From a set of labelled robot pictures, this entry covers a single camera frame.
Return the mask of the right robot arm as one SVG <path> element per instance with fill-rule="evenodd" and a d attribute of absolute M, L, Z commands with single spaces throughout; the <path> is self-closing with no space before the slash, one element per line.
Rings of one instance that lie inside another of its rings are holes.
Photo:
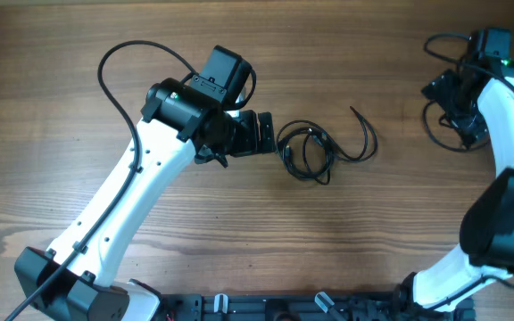
<path fill-rule="evenodd" d="M 485 28 L 460 35 L 466 52 L 451 58 L 430 49 L 443 34 L 429 37 L 423 50 L 453 64 L 421 93 L 443 110 L 440 125 L 460 137 L 460 152 L 490 144 L 495 180 L 465 214 L 459 242 L 432 267 L 399 285 L 392 307 L 406 316 L 455 314 L 460 304 L 489 284 L 514 290 L 514 60 L 511 33 Z"/>

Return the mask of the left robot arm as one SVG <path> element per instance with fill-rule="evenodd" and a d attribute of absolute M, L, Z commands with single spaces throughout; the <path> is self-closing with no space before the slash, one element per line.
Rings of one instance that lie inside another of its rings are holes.
<path fill-rule="evenodd" d="M 79 216 L 45 250 L 26 248 L 14 266 L 25 307 L 55 320 L 168 320 L 154 288 L 117 281 L 123 256 L 164 190 L 191 163 L 275 151 L 271 115 L 247 108 L 252 65 L 222 46 L 202 70 L 147 92 L 130 143 Z"/>

